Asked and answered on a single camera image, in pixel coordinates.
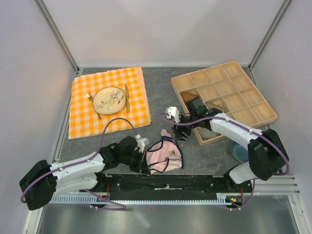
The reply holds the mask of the pink underwear navy trim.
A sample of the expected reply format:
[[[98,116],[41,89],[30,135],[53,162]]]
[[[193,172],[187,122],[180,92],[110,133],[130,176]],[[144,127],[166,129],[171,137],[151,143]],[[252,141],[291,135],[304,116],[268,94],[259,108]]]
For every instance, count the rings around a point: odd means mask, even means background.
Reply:
[[[167,130],[162,129],[161,140],[146,151],[147,166],[151,174],[164,173],[184,167],[183,153]]]

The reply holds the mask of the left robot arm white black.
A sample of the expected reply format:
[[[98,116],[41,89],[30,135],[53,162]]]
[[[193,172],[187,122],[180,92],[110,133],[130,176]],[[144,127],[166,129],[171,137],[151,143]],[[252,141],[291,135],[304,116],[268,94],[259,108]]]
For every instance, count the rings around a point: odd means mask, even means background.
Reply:
[[[33,211],[59,195],[85,189],[101,192],[107,186],[102,172],[119,164],[129,166],[132,172],[148,174],[144,156],[148,144],[147,138],[127,136],[82,158],[52,164],[38,161],[19,182],[20,200]]]

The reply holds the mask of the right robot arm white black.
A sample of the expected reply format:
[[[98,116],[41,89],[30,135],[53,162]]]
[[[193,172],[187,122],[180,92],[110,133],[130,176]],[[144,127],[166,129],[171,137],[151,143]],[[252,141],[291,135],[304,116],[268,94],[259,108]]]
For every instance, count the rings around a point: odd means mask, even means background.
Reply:
[[[236,191],[247,180],[267,181],[278,175],[282,168],[286,169],[285,174],[289,172],[289,157],[275,130],[249,127],[217,108],[208,109],[198,97],[189,100],[187,108],[186,114],[176,107],[166,109],[166,118],[173,123],[172,131],[177,140],[186,140],[192,129],[201,127],[226,136],[248,153],[247,162],[230,169],[229,176],[223,179],[227,191]]]

